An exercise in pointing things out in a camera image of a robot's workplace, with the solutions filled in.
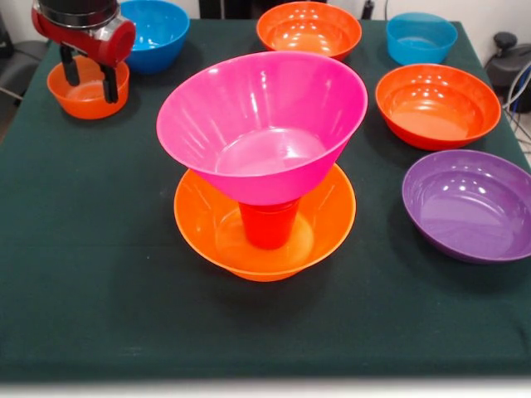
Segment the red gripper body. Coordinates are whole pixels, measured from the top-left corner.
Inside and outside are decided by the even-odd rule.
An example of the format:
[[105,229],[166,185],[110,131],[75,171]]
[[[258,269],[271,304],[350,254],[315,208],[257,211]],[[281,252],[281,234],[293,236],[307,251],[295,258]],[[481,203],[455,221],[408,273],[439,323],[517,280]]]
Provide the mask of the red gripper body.
[[108,67],[129,56],[136,34],[134,24],[121,15],[119,7],[78,14],[33,7],[32,23],[51,41]]

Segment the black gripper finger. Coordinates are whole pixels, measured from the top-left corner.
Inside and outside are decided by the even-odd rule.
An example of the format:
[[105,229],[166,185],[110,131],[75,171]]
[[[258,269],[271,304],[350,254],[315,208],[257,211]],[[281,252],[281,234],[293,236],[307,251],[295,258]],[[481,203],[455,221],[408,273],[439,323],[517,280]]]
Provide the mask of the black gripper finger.
[[80,76],[77,69],[77,64],[74,59],[74,54],[77,50],[67,44],[60,44],[61,64],[65,78],[70,86],[78,86],[80,84]]
[[115,104],[119,100],[118,86],[116,80],[116,66],[99,65],[100,71],[104,75],[103,91],[105,101],[109,104]]

